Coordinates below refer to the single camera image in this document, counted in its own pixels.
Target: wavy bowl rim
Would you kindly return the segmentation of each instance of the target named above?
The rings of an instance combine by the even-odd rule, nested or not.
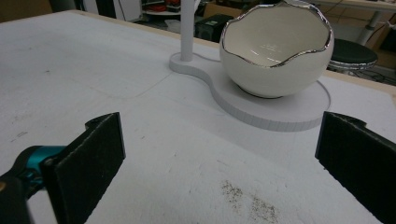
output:
[[[221,33],[221,41],[220,41],[221,48],[224,49],[227,53],[232,54],[232,55],[234,55],[234,56],[236,56],[236,57],[238,57],[238,58],[240,58],[240,59],[246,61],[247,63],[251,63],[251,64],[257,65],[257,66],[259,66],[259,67],[265,67],[265,68],[281,67],[281,66],[283,66],[283,65],[285,65],[285,64],[287,64],[287,63],[289,63],[289,62],[291,62],[292,60],[294,60],[295,58],[297,58],[297,57],[299,57],[299,56],[302,56],[302,55],[305,55],[305,54],[308,54],[308,53],[322,52],[322,51],[326,50],[326,49],[330,46],[331,41],[332,41],[332,39],[333,39],[333,30],[332,30],[332,26],[330,25],[329,21],[324,17],[324,15],[320,12],[320,10],[319,10],[317,7],[315,7],[315,6],[313,6],[313,5],[309,4],[309,3],[303,2],[303,1],[292,0],[292,2],[295,2],[295,3],[297,3],[297,4],[293,4],[293,3],[291,3],[291,2],[288,1],[288,0],[282,0],[282,1],[280,1],[279,3],[277,3],[277,4],[272,4],[272,5],[257,5],[257,6],[255,6],[255,7],[253,7],[253,8],[251,8],[250,10],[248,10],[246,13],[240,15],[239,17],[237,17],[237,18],[235,18],[235,19],[233,19],[233,20],[228,21],[227,24],[225,25],[224,29],[222,30],[222,33]],[[254,10],[257,10],[257,9],[260,9],[260,8],[273,8],[273,7],[279,7],[279,6],[281,6],[281,4],[286,4],[286,5],[289,5],[289,6],[292,6],[292,7],[301,7],[301,8],[305,8],[305,9],[308,9],[308,10],[312,10],[314,13],[318,14],[318,17],[319,17],[320,20],[325,24],[325,26],[327,27],[328,32],[329,32],[329,35],[328,35],[328,37],[327,37],[326,43],[324,44],[323,48],[321,48],[321,49],[308,49],[308,50],[303,50],[303,51],[301,51],[301,52],[298,52],[298,53],[296,53],[296,54],[291,55],[289,58],[287,58],[286,60],[284,60],[284,61],[282,61],[282,62],[280,62],[280,63],[277,63],[277,64],[275,64],[275,65],[271,65],[271,66],[266,66],[266,65],[261,65],[261,64],[254,63],[254,62],[252,62],[251,60],[248,60],[248,59],[246,59],[246,58],[244,58],[244,57],[242,57],[242,56],[240,56],[240,55],[234,54],[234,53],[228,51],[228,50],[224,47],[225,33],[227,32],[227,29],[228,29],[228,27],[229,27],[231,24],[233,24],[233,23],[235,23],[235,22],[238,22],[238,21],[241,21],[241,20],[244,19],[249,13],[251,13],[251,12],[254,11]]]

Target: white table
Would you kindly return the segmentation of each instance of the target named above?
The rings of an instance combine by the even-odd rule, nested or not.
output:
[[[382,2],[380,0],[368,1],[368,0],[306,0],[306,2],[327,6],[339,6],[339,7],[352,7],[374,11],[374,15],[366,27],[361,31],[357,43],[365,45],[370,35],[373,33],[375,26],[381,19],[382,12],[393,12],[396,13],[396,4]]]
[[[88,223],[378,223],[315,159],[319,127],[275,133],[231,117],[202,80],[168,68],[175,37],[82,12],[1,23],[0,174],[25,148],[68,145],[120,111],[127,158]],[[213,46],[194,51],[218,58]],[[332,111],[396,141],[394,87],[320,81]],[[29,204],[36,223],[55,223],[45,191]]]

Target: round stool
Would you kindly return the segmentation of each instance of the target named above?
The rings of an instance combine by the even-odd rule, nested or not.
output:
[[[334,39],[334,50],[329,68],[336,71],[364,70],[375,65],[375,52],[360,44],[343,39]]]

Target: ceramic bowl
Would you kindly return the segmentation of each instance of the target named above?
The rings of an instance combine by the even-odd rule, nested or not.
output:
[[[229,21],[221,63],[243,90],[260,97],[294,94],[317,81],[332,57],[332,27],[305,2],[258,5]]]

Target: black stool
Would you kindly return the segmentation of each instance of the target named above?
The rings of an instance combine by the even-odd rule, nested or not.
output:
[[[371,49],[343,39],[334,39],[334,50],[328,68],[348,73],[375,65],[378,56]]]

